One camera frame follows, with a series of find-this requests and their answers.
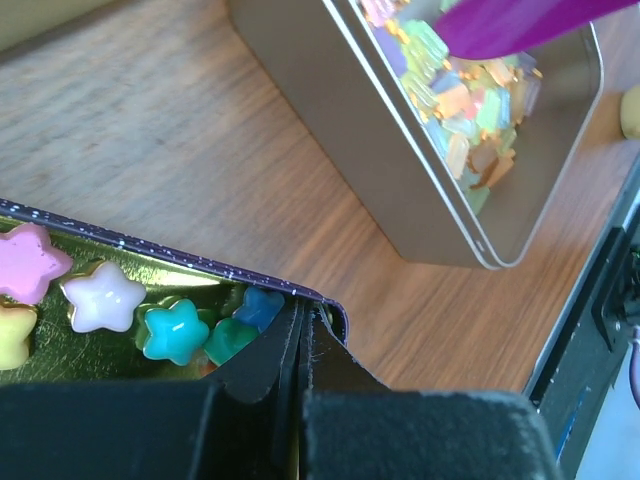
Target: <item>pink star button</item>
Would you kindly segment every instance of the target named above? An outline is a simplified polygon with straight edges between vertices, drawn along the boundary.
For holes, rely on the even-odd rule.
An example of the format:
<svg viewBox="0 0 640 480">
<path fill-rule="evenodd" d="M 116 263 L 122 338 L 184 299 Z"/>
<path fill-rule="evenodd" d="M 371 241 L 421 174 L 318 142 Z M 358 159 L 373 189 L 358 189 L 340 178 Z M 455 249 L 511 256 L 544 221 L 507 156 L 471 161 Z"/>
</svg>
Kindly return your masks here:
<svg viewBox="0 0 640 480">
<path fill-rule="evenodd" d="M 67 273 L 73 260 L 51 246 L 44 227 L 25 223 L 0 233 L 0 294 L 27 305 L 42 301 L 49 283 Z"/>
</svg>

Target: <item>pastel bead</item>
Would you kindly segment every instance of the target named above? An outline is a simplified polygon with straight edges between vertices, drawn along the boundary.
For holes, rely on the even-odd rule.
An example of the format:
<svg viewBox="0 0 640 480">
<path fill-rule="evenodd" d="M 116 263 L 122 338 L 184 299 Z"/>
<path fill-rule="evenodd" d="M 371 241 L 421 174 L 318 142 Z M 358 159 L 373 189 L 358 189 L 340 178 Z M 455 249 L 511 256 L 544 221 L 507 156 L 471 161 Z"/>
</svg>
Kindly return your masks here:
<svg viewBox="0 0 640 480">
<path fill-rule="evenodd" d="M 442 128 L 451 133 L 460 133 L 466 138 L 473 138 L 478 130 L 476 123 L 469 120 L 463 113 L 459 113 L 453 117 L 449 117 L 442 121 Z"/>
<path fill-rule="evenodd" d="M 29 335 L 36 321 L 32 308 L 0 305 L 0 370 L 21 367 L 29 359 Z"/>
<path fill-rule="evenodd" d="M 402 29 L 409 36 L 417 36 L 426 46 L 429 54 L 442 64 L 442 61 L 449 56 L 449 47 L 438 36 L 438 34 L 423 20 L 409 20 L 402 25 Z"/>
<path fill-rule="evenodd" d="M 498 115 L 498 128 L 504 129 L 511 125 L 511 94 L 506 88 L 498 89 L 500 98 L 500 114 Z"/>
<path fill-rule="evenodd" d="M 408 70 L 407 59 L 402 53 L 398 40 L 383 27 L 374 28 L 373 36 L 378 42 L 382 54 L 389 62 L 393 73 L 397 77 L 404 75 Z"/>
<path fill-rule="evenodd" d="M 269 328 L 284 303 L 284 296 L 279 292 L 263 292 L 259 288 L 249 287 L 244 292 L 242 306 L 233 312 L 232 317 L 262 333 Z"/>
<path fill-rule="evenodd" d="M 477 128 L 477 125 L 476 125 L 476 134 L 469 139 L 469 143 L 471 144 L 471 146 L 477 147 L 478 145 L 480 145 L 483 142 L 483 135 L 484 135 L 484 132 L 479 128 Z"/>
<path fill-rule="evenodd" d="M 400 83 L 407 92 L 413 106 L 421 112 L 429 115 L 438 104 L 436 95 L 415 72 L 409 71 L 405 73 L 400 79 Z"/>
<path fill-rule="evenodd" d="M 535 58 L 526 52 L 520 52 L 518 54 L 518 68 L 521 68 L 524 73 L 531 74 L 536 68 L 538 62 Z"/>
<path fill-rule="evenodd" d="M 511 119 L 515 123 L 520 123 L 524 119 L 525 102 L 527 99 L 527 90 L 529 82 L 526 78 L 518 76 L 516 81 L 510 85 L 511 101 L 509 109 L 511 110 Z"/>
<path fill-rule="evenodd" d="M 457 87 L 461 83 L 462 80 L 460 80 L 458 72 L 454 72 L 453 70 L 444 71 L 442 75 L 438 75 L 435 78 L 435 80 L 431 84 L 431 90 L 433 90 L 434 93 L 439 94 Z"/>
<path fill-rule="evenodd" d="M 407 59 L 407 70 L 418 74 L 421 82 L 425 85 L 430 84 L 436 76 L 436 68 L 438 67 L 431 65 L 424 47 L 416 42 L 410 42 L 402 45 L 400 49 Z"/>
<path fill-rule="evenodd" d="M 467 155 L 469 154 L 469 140 L 456 133 L 449 140 L 449 152 L 447 153 L 446 163 L 451 171 L 451 175 L 456 180 L 462 176 L 465 165 L 467 164 Z"/>
<path fill-rule="evenodd" d="M 198 317 L 193 302 L 187 299 L 168 309 L 147 310 L 144 321 L 149 337 L 142 353 L 150 360 L 170 360 L 184 367 L 209 337 L 209 327 Z"/>
<path fill-rule="evenodd" d="M 489 139 L 471 150 L 469 164 L 475 173 L 483 173 L 497 157 L 496 142 Z"/>
<path fill-rule="evenodd" d="M 500 144 L 498 145 L 497 152 L 498 155 L 505 155 L 511 147 L 513 147 L 514 142 L 518 138 L 518 132 L 513 127 L 507 128 L 500 133 Z"/>
<path fill-rule="evenodd" d="M 486 90 L 484 104 L 476 115 L 475 121 L 481 130 L 493 133 L 498 128 L 500 115 L 500 96 L 495 90 Z"/>
<path fill-rule="evenodd" d="M 620 126 L 628 139 L 640 139 L 640 85 L 628 90 L 620 104 Z"/>
<path fill-rule="evenodd" d="M 20 303 L 40 303 L 50 282 L 72 265 L 71 257 L 51 245 L 44 227 L 25 223 L 0 233 L 0 294 Z"/>
<path fill-rule="evenodd" d="M 90 275 L 67 280 L 61 288 L 71 303 L 71 328 L 77 333 L 100 328 L 126 332 L 147 294 L 144 285 L 129 280 L 113 262 L 102 262 Z"/>
<path fill-rule="evenodd" d="M 530 77 L 527 82 L 527 92 L 524 99 L 524 116 L 528 117 L 533 113 L 533 109 L 538 101 L 542 82 L 537 77 Z"/>
<path fill-rule="evenodd" d="M 451 10 L 456 3 L 458 3 L 460 0 L 441 0 L 440 1 L 440 11 L 442 13 L 446 13 L 449 10 Z"/>
<path fill-rule="evenodd" d="M 482 211 L 482 207 L 484 207 L 485 203 L 487 202 L 490 193 L 491 190 L 489 190 L 489 187 L 487 186 L 470 189 L 465 192 L 464 196 L 469 203 L 471 211 L 475 215 L 478 215 Z"/>
<path fill-rule="evenodd" d="M 395 13 L 392 0 L 361 0 L 360 3 L 375 27 L 382 27 Z"/>
<path fill-rule="evenodd" d="M 460 84 L 436 96 L 437 110 L 443 118 L 453 117 L 456 113 L 468 108 L 471 95 L 466 85 Z"/>
<path fill-rule="evenodd" d="M 445 134 L 442 126 L 434 117 L 424 124 L 424 129 L 431 140 L 433 149 L 443 160 L 447 158 L 447 152 L 449 151 L 449 140 Z"/>
<path fill-rule="evenodd" d="M 488 61 L 484 64 L 484 68 L 501 87 L 505 87 L 513 81 L 513 73 L 501 58 Z"/>
<path fill-rule="evenodd" d="M 506 57 L 502 57 L 502 61 L 508 67 L 517 68 L 520 65 L 520 57 L 518 56 L 517 53 L 514 53 L 512 55 L 507 55 Z"/>
<path fill-rule="evenodd" d="M 464 115 L 469 120 L 473 120 L 484 105 L 485 89 L 482 86 L 471 91 L 471 102 L 464 108 Z"/>
<path fill-rule="evenodd" d="M 511 156 L 498 157 L 495 168 L 487 180 L 487 187 L 493 188 L 513 168 L 515 162 Z"/>
<path fill-rule="evenodd" d="M 234 318 L 220 320 L 204 344 L 204 351 L 218 367 L 228 362 L 259 335 L 258 329 Z"/>
</svg>

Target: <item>purple plastic spatula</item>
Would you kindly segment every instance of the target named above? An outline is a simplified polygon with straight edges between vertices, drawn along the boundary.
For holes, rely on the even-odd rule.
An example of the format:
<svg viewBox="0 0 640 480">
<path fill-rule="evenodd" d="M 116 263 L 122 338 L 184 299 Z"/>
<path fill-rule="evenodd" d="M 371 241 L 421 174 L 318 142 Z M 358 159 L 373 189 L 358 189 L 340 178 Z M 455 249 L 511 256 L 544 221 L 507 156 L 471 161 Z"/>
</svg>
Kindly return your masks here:
<svg viewBox="0 0 640 480">
<path fill-rule="evenodd" d="M 451 55 L 486 60 L 522 52 L 638 0 L 462 0 L 435 24 Z"/>
</svg>

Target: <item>wooden table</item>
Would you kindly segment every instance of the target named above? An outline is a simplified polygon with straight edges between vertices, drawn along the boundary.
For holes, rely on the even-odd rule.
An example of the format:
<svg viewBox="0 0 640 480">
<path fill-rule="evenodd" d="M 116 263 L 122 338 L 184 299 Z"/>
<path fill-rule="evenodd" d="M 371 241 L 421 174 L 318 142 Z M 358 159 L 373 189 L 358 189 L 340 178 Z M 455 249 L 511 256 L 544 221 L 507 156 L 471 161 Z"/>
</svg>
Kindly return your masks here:
<svg viewBox="0 0 640 480">
<path fill-rule="evenodd" d="M 116 3 L 0 57 L 0 196 L 308 285 L 401 389 L 521 389 L 638 151 L 640 11 L 598 22 L 606 93 L 521 266 L 409 264 L 225 17 Z"/>
</svg>

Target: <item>yellow star button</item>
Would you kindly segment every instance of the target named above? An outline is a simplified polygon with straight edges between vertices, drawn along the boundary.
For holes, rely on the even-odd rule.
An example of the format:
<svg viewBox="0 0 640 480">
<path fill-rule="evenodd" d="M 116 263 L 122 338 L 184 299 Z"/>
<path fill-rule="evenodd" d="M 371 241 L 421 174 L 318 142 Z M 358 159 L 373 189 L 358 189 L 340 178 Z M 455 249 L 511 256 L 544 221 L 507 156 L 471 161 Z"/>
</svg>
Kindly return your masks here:
<svg viewBox="0 0 640 480">
<path fill-rule="evenodd" d="M 33 308 L 0 305 L 0 370 L 18 368 L 29 358 L 29 335 L 38 315 Z"/>
</svg>

